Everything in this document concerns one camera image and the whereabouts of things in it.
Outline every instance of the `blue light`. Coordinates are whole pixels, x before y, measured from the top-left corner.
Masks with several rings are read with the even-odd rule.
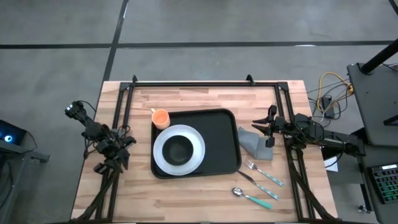
[[[12,137],[11,136],[6,136],[6,137],[4,137],[4,140],[6,142],[11,142],[12,141]]]

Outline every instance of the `teal handle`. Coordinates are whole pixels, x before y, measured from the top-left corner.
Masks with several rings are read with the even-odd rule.
[[[267,174],[266,172],[264,172],[264,171],[262,171],[262,170],[259,170],[259,169],[258,169],[258,171],[259,171],[260,173],[264,174],[264,176],[270,178],[272,181],[274,181],[275,183],[277,183],[279,186],[281,186],[281,187],[284,186],[284,183],[282,183],[282,181],[276,179],[275,177],[273,177],[273,176]]]
[[[263,190],[265,193],[269,194],[269,195],[270,195],[271,197],[273,197],[274,199],[279,200],[278,195],[272,193],[271,191],[269,191],[269,190],[266,189],[265,187],[263,187],[263,186],[261,186],[261,185],[259,185],[259,184],[256,184],[256,186],[257,186],[258,188],[260,188],[261,190]]]
[[[272,205],[268,204],[267,202],[263,202],[262,200],[259,200],[255,197],[247,196],[248,199],[252,200],[253,202],[256,202],[257,204],[263,206],[264,208],[272,209]]]

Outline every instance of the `wooden table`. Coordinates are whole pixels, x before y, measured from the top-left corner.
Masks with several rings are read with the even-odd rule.
[[[112,125],[119,83],[104,82],[96,114],[98,122]],[[288,83],[294,113],[311,115],[304,82],[297,80]],[[284,111],[287,114],[284,96],[281,94]],[[126,95],[123,98],[121,116],[124,113]],[[279,201],[265,194],[238,173],[160,180],[150,171],[151,108],[164,108],[170,112],[227,108],[234,113],[237,127],[241,126],[260,134],[251,127],[251,121],[265,118],[271,104],[276,105],[274,89],[271,87],[135,88],[129,116],[131,127],[129,134],[136,138],[137,144],[129,149],[131,154],[129,169],[121,174],[119,179],[114,222],[297,221],[284,143],[279,134],[275,134],[274,160],[254,162],[259,168],[283,181],[284,187],[279,187],[259,172],[249,170],[245,165],[241,166],[243,172],[277,194],[280,197]],[[243,148],[241,154],[243,161],[247,157],[252,159]],[[103,159],[102,155],[95,152],[85,161],[72,218],[82,214],[98,193],[101,176],[96,174],[93,168]],[[304,159],[311,190],[326,210],[337,217],[319,147],[308,146],[304,150]],[[234,196],[231,193],[233,187],[240,187],[248,195],[271,203],[273,209],[268,210],[246,198]],[[301,191],[300,198],[307,217],[307,208]]]

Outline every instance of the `gray napkin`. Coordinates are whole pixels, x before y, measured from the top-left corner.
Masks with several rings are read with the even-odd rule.
[[[240,145],[247,150],[255,159],[272,160],[274,150],[266,147],[268,137],[261,137],[256,133],[246,131],[242,127],[238,128],[238,137]]]

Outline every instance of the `concrete floor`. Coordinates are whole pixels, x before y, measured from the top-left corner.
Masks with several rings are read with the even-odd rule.
[[[1,1],[0,44],[111,43],[121,5]],[[388,0],[131,0],[119,42],[394,40],[397,22]],[[304,80],[312,90],[322,73],[346,78],[348,64],[365,62],[384,47],[118,49],[110,80],[133,74],[139,80],[242,80],[251,74],[256,80]],[[29,130],[37,150],[51,154],[48,164],[32,166],[15,223],[68,220],[84,148],[81,124],[63,110],[73,100],[97,102],[108,55],[109,49],[0,50],[0,119]],[[336,81],[326,77],[324,85]],[[362,125],[351,97],[327,129],[350,133]],[[356,211],[363,203],[359,186],[341,183],[341,177],[330,175],[339,217],[375,223],[374,214]]]

